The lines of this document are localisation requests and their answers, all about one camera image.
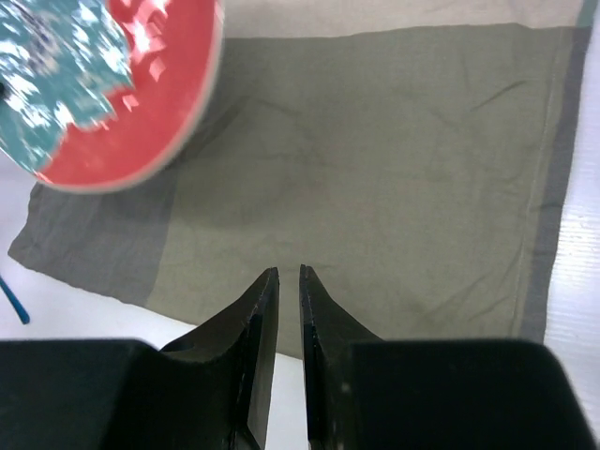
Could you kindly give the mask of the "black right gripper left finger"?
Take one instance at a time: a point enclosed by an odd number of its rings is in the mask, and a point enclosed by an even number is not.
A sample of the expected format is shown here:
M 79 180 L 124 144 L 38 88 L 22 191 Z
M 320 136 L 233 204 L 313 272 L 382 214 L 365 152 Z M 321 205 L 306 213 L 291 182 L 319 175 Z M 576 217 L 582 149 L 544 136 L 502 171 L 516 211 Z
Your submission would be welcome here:
M 168 416 L 172 449 L 263 449 L 278 339 L 279 276 L 264 270 L 233 303 L 161 348 L 186 368 Z

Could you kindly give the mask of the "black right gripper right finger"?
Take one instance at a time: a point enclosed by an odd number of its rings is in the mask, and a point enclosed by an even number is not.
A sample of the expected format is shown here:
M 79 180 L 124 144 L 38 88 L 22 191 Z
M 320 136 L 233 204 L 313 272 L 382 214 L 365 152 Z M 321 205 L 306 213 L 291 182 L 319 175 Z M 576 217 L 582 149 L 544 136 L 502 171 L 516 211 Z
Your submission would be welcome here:
M 299 306 L 309 447 L 356 449 L 351 346 L 380 338 L 341 307 L 314 268 L 304 264 Z

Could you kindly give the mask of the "green beige patchwork cloth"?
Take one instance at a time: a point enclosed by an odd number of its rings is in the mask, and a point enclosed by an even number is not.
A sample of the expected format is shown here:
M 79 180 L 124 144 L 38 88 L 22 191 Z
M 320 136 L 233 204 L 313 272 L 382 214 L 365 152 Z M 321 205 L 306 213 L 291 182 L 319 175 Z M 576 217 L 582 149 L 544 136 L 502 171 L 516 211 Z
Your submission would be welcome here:
M 230 1 L 207 115 L 169 168 L 35 186 L 8 247 L 67 285 L 202 323 L 298 269 L 384 338 L 542 341 L 593 1 Z

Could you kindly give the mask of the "red floral plate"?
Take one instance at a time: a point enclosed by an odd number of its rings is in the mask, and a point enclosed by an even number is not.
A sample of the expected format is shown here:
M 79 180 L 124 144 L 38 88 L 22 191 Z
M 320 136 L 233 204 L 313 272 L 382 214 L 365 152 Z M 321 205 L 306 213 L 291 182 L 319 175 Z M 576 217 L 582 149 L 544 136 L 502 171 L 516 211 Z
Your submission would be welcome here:
M 1 151 L 51 188 L 150 178 L 201 122 L 224 34 L 219 1 L 5 1 Z

